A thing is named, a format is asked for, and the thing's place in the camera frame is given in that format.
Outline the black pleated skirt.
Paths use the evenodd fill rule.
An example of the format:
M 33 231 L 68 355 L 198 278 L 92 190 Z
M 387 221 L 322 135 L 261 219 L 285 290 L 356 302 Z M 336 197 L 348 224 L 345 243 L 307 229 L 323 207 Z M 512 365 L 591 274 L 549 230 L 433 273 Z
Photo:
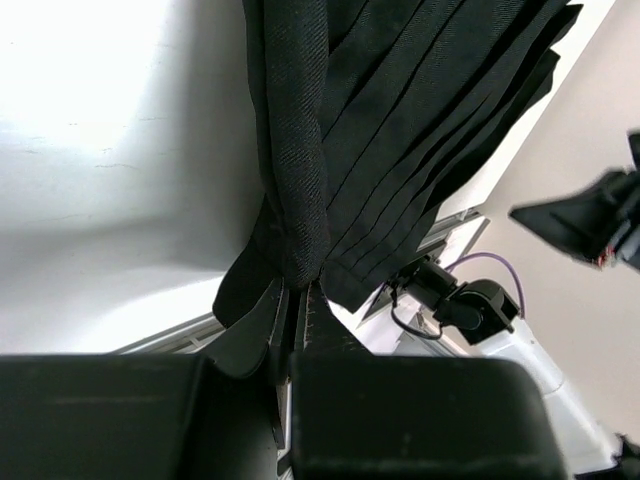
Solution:
M 213 303 L 273 281 L 357 310 L 553 84 L 566 1 L 247 1 L 265 197 Z

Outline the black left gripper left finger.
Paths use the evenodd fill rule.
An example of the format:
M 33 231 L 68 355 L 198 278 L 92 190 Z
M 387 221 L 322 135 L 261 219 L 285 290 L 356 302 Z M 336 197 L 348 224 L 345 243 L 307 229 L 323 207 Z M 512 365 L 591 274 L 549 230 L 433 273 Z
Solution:
M 1 360 L 5 479 L 273 479 L 276 406 L 260 367 L 279 313 L 273 282 L 194 354 Z

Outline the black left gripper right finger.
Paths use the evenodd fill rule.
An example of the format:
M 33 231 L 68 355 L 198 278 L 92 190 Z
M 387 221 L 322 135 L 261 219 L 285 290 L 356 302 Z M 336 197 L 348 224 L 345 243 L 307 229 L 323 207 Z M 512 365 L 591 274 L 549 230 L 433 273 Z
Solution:
M 566 479 L 533 378 L 512 361 L 375 355 L 324 293 L 300 297 L 291 358 L 298 479 Z

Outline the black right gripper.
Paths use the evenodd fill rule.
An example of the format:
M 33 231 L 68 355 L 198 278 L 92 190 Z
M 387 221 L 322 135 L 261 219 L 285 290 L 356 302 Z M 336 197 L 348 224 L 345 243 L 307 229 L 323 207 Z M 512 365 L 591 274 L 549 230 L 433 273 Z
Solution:
M 639 271 L 639 131 L 627 139 L 633 169 L 609 170 L 569 196 L 515 206 L 509 217 L 576 261 Z

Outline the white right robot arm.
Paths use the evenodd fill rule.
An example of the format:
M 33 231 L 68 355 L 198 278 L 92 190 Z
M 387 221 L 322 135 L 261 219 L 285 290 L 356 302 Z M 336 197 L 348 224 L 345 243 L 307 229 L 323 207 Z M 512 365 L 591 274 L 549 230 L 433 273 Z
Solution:
M 509 216 L 572 260 L 602 269 L 639 266 L 639 169 L 608 170 L 569 196 L 516 206 Z M 539 385 L 560 447 L 577 479 L 636 479 L 639 447 L 611 435 L 589 413 L 525 321 L 522 296 L 512 298 L 492 280 L 460 283 L 451 267 L 428 257 L 389 282 L 393 299 L 408 294 L 454 327 L 486 358 L 512 360 Z

